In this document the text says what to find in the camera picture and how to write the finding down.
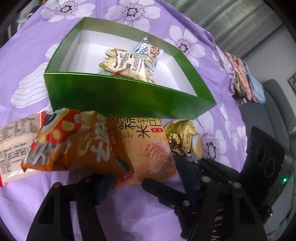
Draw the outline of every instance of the sofa armrest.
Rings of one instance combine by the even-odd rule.
[[[296,117],[279,83],[276,80],[271,79],[266,81],[263,84],[263,87],[270,94],[277,105],[284,120],[288,135],[294,135],[294,132],[296,131]]]

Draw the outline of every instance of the chips bag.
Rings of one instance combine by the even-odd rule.
[[[177,173],[161,119],[109,117],[106,124],[115,156],[133,167],[120,175],[115,188]]]
[[[42,171],[124,174],[131,169],[129,160],[125,161],[115,160],[104,116],[62,108],[46,118],[21,166]]]
[[[124,77],[148,82],[144,63],[146,61],[152,63],[152,61],[146,55],[122,49],[107,50],[105,54],[109,59],[99,64],[102,69],[112,73],[119,73]]]

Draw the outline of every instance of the purple bedsheet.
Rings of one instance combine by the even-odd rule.
[[[234,74],[231,65],[210,33],[162,1],[49,0],[0,49],[0,125],[50,106],[44,70],[58,44],[83,16],[128,24],[179,47],[217,102],[217,106],[194,121],[203,139],[204,156],[238,171],[242,169],[247,137],[229,91]],[[69,172],[41,173],[0,189],[0,216],[16,240],[26,239],[53,183],[67,184],[68,176]],[[165,182],[182,190],[179,176]],[[159,204],[140,185],[112,191],[98,207],[98,215],[109,241],[182,240],[174,211]],[[76,240],[81,240],[75,218],[73,223]]]

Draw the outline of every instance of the orange snack bag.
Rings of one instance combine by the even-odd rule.
[[[133,167],[120,175],[115,188],[177,173],[161,119],[109,117],[106,125],[115,156]]]
[[[55,111],[45,120],[21,166],[100,174],[123,174],[131,169],[130,162],[115,161],[103,115],[67,108]]]

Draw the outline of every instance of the yellow snack wrapper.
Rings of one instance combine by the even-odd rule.
[[[121,49],[107,50],[109,59],[99,66],[109,72],[119,73],[121,76],[148,82],[145,61],[152,62],[147,56]]]
[[[202,140],[190,120],[174,120],[164,130],[173,153],[181,155],[182,150],[202,156]]]
[[[191,152],[194,152],[199,158],[202,158],[202,138],[199,134],[192,137]]]
[[[177,173],[161,119],[108,118],[107,127],[115,156],[133,166],[120,175],[115,188],[141,183],[148,177],[164,180]]]
[[[145,66],[145,72],[146,72],[146,78],[148,80],[148,83],[158,85],[158,81],[156,80],[156,78],[152,74],[152,71],[149,68],[147,68],[146,66]]]

